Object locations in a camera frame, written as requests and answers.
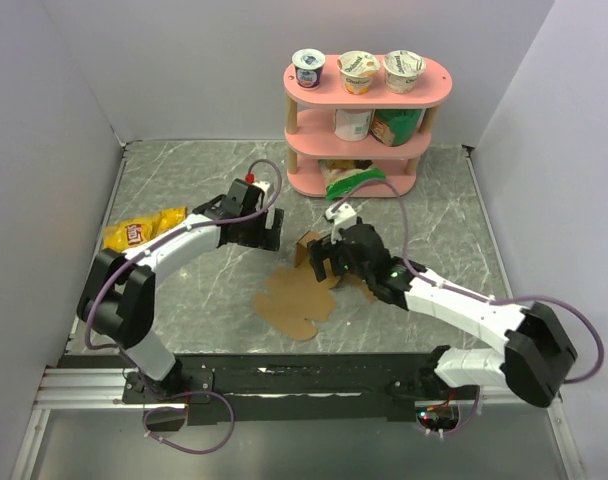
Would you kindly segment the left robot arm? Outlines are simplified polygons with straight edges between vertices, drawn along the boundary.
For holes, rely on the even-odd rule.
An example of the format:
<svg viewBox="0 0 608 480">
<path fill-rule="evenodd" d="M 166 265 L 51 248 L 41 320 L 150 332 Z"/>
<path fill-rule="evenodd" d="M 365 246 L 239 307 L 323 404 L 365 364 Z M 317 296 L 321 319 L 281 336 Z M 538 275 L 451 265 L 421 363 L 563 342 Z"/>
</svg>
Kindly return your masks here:
<svg viewBox="0 0 608 480">
<path fill-rule="evenodd" d="M 156 287 L 199 255 L 227 244 L 277 251 L 284 211 L 277 208 L 272 226 L 266 226 L 276 198 L 273 184 L 248 174 L 155 239 L 124 252 L 100 250 L 77 306 L 85 339 L 91 332 L 110 338 L 109 346 L 138 368 L 151 395 L 161 402 L 175 399 L 187 381 L 181 361 L 152 329 Z"/>
</svg>

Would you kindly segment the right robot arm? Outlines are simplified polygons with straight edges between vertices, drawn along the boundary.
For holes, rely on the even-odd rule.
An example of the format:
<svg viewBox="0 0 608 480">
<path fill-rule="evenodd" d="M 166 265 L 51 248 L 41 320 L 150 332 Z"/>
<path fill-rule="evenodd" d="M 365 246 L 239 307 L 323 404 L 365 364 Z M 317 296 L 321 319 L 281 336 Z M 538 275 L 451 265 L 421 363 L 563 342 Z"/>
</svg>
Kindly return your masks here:
<svg viewBox="0 0 608 480">
<path fill-rule="evenodd" d="M 440 399 L 461 387 L 506 387 L 524 402 L 546 408 L 577 359 L 547 305 L 495 305 L 420 264 L 391 255 L 369 224 L 342 228 L 338 235 L 309 241 L 306 248 L 317 281 L 329 273 L 351 274 L 376 299 L 433 317 L 483 342 L 482 348 L 469 350 L 436 347 L 411 378 L 411 390 L 419 398 Z"/>
</svg>

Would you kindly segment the brown cardboard paper box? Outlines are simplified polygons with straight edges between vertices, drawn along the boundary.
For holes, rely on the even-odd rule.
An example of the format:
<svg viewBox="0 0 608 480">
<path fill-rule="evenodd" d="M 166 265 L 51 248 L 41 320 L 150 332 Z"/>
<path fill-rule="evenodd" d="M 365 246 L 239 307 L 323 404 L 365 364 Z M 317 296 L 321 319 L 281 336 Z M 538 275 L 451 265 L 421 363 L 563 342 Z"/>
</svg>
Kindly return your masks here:
<svg viewBox="0 0 608 480">
<path fill-rule="evenodd" d="M 316 280 L 310 264 L 308 243 L 322 236 L 308 231 L 295 245 L 292 267 L 276 269 L 265 282 L 267 293 L 257 293 L 253 307 L 257 315 L 292 340 L 304 342 L 314 338 L 318 329 L 315 323 L 326 322 L 336 308 L 331 290 L 338 285 L 357 288 L 369 303 L 375 296 L 355 275 L 337 276 L 332 273 L 330 261 L 324 261 L 327 278 Z"/>
</svg>

